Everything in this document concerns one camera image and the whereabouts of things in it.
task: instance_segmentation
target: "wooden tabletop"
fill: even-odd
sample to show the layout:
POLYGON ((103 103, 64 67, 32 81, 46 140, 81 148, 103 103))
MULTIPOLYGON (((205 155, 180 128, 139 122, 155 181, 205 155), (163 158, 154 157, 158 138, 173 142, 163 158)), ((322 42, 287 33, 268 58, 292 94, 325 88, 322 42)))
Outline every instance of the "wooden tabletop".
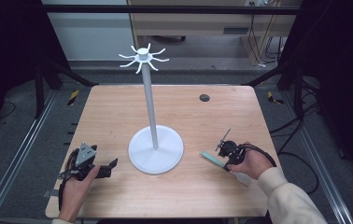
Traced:
MULTIPOLYGON (((112 176, 96 179, 80 209, 81 217, 256 217, 264 216, 267 197, 256 181, 249 187, 201 156, 225 140, 246 141, 267 151, 279 166, 255 91, 247 86, 152 86, 156 123, 179 133, 184 153, 162 175, 147 175, 130 162, 128 146, 136 132, 149 126, 142 85, 95 86, 87 100, 70 152, 81 142, 97 145, 94 163, 119 163, 112 176), (208 102, 200 95, 207 94, 208 102)), ((58 216, 51 197, 48 217, 58 216)))

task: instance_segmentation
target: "aluminum rail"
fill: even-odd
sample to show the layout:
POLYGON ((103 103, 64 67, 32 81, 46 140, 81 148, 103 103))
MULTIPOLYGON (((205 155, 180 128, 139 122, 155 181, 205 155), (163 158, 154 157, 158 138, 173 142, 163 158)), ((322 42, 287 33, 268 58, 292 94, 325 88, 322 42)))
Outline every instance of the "aluminum rail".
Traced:
POLYGON ((162 13, 162 14, 248 14, 300 15, 321 12, 300 7, 223 7, 223 6, 118 6, 118 5, 20 5, 22 10, 63 13, 162 13))
MULTIPOLYGON (((290 94, 286 94, 281 92, 283 99, 286 102, 286 105, 289 108, 289 112, 291 115, 296 118, 296 115, 293 110, 293 103, 290 94)), ((331 205, 331 208, 334 212, 334 215, 337 218, 339 223, 343 224, 352 224, 353 218, 350 215, 348 208, 346 207, 343 198, 337 189, 335 183, 332 180, 331 174, 328 172, 324 162, 322 161, 321 157, 319 156, 316 146, 314 145, 313 141, 311 141, 310 135, 308 131, 303 126, 302 129, 299 131, 302 141, 304 142, 304 148, 306 149, 308 158, 313 164, 313 168, 315 169, 316 173, 318 174, 319 182, 321 183, 321 187, 325 192, 325 195, 328 198, 328 201, 331 205)))
POLYGON ((11 185, 16 179, 17 174, 21 169, 24 160, 28 155, 31 149, 31 146, 36 139, 37 134, 39 133, 46 117, 48 116, 48 113, 51 109, 51 106, 53 104, 53 101, 56 95, 57 95, 57 91, 50 92, 46 102, 47 106, 45 107, 41 116, 38 119, 34 120, 30 130, 25 135, 24 140, 22 141, 19 149, 17 150, 16 155, 13 158, 13 161, 10 163, 4 176, 2 177, 2 180, 0 181, 0 206, 2 205, 2 202, 5 200, 8 194, 8 191, 11 188, 11 185))

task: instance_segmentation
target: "human hand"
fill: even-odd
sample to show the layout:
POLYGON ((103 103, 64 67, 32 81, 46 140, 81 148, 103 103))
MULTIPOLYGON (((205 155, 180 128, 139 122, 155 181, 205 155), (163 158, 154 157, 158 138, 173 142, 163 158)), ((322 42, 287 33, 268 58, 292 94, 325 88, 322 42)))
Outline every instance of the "human hand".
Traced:
POLYGON ((261 173, 266 171, 269 168, 272 168, 273 165, 270 161, 259 151, 253 149, 247 149, 246 157, 244 161, 238 165, 227 165, 229 170, 235 173, 244 173, 249 175, 253 179, 258 179, 261 173))
POLYGON ((63 193, 63 206, 58 219, 75 223, 78 211, 81 205, 83 205, 92 181, 97 177, 99 171, 100 166, 94 166, 84 180, 78 181, 74 177, 71 177, 66 181, 63 193))

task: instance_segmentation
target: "sleeve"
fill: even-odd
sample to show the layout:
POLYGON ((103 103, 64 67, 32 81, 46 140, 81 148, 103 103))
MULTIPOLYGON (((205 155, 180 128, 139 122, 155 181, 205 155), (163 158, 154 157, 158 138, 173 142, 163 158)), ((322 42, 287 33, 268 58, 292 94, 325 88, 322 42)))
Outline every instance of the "sleeve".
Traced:
POLYGON ((289 183, 280 169, 266 170, 258 183, 269 198, 267 206, 273 223, 326 223, 310 197, 289 183))
POLYGON ((74 223, 55 218, 52 220, 51 224, 74 224, 74 223))

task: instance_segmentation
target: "gray floor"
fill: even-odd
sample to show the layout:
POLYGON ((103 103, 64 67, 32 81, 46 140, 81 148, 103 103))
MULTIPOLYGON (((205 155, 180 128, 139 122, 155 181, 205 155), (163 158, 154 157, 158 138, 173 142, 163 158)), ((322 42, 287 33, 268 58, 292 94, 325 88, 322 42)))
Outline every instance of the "gray floor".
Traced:
MULTIPOLYGON (((185 42, 180 42, 177 37, 152 37, 149 41, 153 51, 166 48, 159 58, 170 58, 169 63, 153 63, 161 69, 159 72, 152 72, 154 84, 239 85, 275 66, 274 64, 268 64, 266 68, 250 66, 241 41, 233 36, 223 38, 188 36, 185 42)), ((136 66, 119 69, 118 63, 127 62, 71 62, 79 74, 91 81, 112 85, 142 83, 141 76, 134 73, 136 66)), ((71 133, 76 128, 90 93, 90 88, 83 87, 64 75, 61 75, 61 78, 65 82, 61 90, 46 89, 48 95, 56 93, 54 103, 0 206, 0 223, 50 223, 44 214, 48 199, 43 197, 42 193, 45 189, 51 189, 55 183, 68 143, 73 137, 71 133), (78 98, 74 105, 67 105, 74 90, 79 90, 78 98)), ((289 91, 276 90, 276 79, 277 77, 269 79, 255 88, 269 130, 292 119, 287 105, 275 104, 267 99, 268 91, 271 91, 276 99, 286 100, 284 99, 286 96, 291 96, 289 91)), ((0 111, 0 117, 13 111, 13 105, 16 107, 10 115, 0 119, 0 181, 34 122, 34 83, 30 81, 10 90, 5 101, 8 103, 5 103, 0 111)), ((309 106, 315 102, 315 98, 309 95, 305 101, 304 106, 309 106)), ((340 159, 332 134, 324 118, 316 111, 305 117, 304 127, 309 132, 353 217, 353 161, 340 159)), ((292 128, 293 126, 277 134, 291 133, 292 128)), ((287 136, 274 137, 275 148, 280 148, 286 138, 287 136)), ((306 150, 306 145, 299 134, 295 135, 285 148, 285 151, 293 152, 310 161, 306 150)), ((290 182, 304 190, 314 187, 314 176, 303 163, 288 156, 281 156, 280 160, 290 182)), ((329 223, 338 223, 322 186, 310 197, 329 223)))

